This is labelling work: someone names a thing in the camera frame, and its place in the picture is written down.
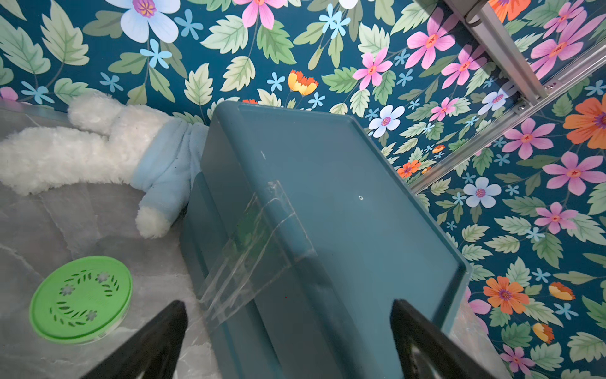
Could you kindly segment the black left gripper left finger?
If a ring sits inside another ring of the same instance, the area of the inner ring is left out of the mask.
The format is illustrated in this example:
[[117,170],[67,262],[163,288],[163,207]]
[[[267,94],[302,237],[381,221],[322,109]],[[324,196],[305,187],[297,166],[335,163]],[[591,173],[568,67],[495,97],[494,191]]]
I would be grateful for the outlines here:
[[186,304],[175,300],[84,377],[172,378],[188,325]]

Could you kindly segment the teal drawer cabinet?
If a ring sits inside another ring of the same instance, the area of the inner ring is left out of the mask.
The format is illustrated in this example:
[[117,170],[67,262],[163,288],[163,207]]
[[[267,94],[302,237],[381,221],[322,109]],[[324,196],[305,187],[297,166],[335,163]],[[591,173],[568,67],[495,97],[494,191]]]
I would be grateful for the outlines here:
[[401,378],[390,314],[442,331],[462,255],[350,116],[225,102],[181,232],[224,378]]

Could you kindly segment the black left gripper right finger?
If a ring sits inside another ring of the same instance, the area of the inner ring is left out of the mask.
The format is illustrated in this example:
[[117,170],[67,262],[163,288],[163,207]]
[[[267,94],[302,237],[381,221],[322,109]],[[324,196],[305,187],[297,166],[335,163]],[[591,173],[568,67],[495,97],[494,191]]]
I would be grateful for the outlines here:
[[493,378],[406,300],[391,308],[391,331],[405,378]]

